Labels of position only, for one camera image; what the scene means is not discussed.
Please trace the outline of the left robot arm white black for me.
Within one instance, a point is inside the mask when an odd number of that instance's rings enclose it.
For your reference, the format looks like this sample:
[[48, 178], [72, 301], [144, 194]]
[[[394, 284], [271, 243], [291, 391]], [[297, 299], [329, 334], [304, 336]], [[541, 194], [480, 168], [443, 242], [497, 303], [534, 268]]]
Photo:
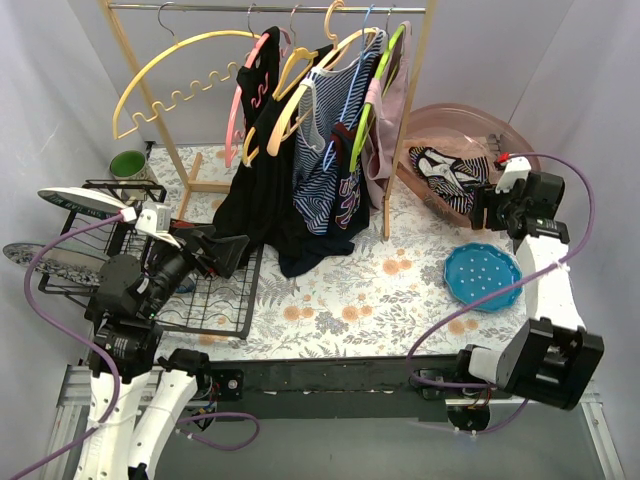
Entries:
[[157, 314], [189, 275], [230, 277], [249, 243], [245, 235], [217, 237], [214, 226], [163, 232], [141, 258], [119, 254], [99, 272], [94, 305], [105, 323], [94, 341], [91, 402], [75, 476], [78, 479], [151, 479], [180, 415], [191, 400], [204, 429], [219, 400], [241, 395], [239, 370], [214, 370], [207, 354], [156, 350], [163, 330]]

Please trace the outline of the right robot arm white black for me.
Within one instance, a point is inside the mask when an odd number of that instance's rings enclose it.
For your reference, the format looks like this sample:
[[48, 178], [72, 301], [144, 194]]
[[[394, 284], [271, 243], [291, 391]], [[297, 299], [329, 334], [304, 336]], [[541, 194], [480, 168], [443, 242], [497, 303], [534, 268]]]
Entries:
[[576, 308], [568, 271], [567, 226], [555, 214], [564, 180], [545, 172], [504, 172], [478, 189], [471, 209], [474, 228], [504, 230], [513, 241], [521, 272], [552, 270], [524, 285], [526, 319], [503, 350], [469, 344], [458, 354], [454, 389], [475, 397], [488, 384], [563, 410], [582, 397], [603, 354], [601, 336], [587, 332]]

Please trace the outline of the black white striped tank top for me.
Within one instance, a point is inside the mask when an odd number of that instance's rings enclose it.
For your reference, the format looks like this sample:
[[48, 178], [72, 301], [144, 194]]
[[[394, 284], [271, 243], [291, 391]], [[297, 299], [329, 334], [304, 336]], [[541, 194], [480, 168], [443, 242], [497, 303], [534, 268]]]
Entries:
[[475, 188], [489, 182], [490, 162], [486, 156], [462, 159], [430, 146], [410, 147], [408, 154], [417, 175], [458, 214], [470, 212]]

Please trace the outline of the yellow wavy plastic hanger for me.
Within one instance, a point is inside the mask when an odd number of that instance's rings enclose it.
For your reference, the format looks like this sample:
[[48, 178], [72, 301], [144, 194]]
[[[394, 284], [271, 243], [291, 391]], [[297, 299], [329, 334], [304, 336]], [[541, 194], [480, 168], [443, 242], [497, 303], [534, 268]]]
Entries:
[[[239, 30], [259, 33], [264, 28], [262, 15], [246, 11], [196, 11], [180, 9], [178, 1], [152, 1], [151, 8], [113, 9], [137, 58], [146, 65], [157, 54], [180, 40], [210, 31]], [[253, 42], [244, 37], [217, 37], [196, 42], [160, 62], [146, 76], [155, 100], [171, 104], [171, 93], [188, 95], [190, 84], [198, 80], [208, 84], [208, 75], [217, 71], [226, 76], [231, 62], [244, 63]], [[177, 144], [221, 144], [224, 140], [236, 78], [217, 82], [192, 99], [180, 100], [174, 110], [162, 115]]]

